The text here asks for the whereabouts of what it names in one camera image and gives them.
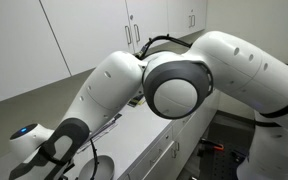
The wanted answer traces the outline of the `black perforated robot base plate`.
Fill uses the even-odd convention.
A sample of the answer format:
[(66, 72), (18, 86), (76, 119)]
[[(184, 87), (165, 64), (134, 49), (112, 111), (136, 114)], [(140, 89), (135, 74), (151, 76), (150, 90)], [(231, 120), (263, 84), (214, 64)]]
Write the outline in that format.
[(248, 154), (254, 130), (252, 119), (217, 111), (202, 137), (224, 149), (199, 143), (176, 180), (237, 180), (237, 166)]

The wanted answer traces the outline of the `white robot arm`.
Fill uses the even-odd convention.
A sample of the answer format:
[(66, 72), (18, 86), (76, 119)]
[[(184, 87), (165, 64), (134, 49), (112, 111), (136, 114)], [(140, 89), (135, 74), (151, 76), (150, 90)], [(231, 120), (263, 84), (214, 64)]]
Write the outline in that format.
[(255, 112), (238, 180), (288, 180), (288, 65), (233, 35), (210, 31), (187, 52), (116, 51), (86, 79), (56, 129), (28, 125), (10, 138), (19, 165), (9, 180), (59, 180), (77, 150), (134, 97), (159, 117), (191, 115), (219, 90)]

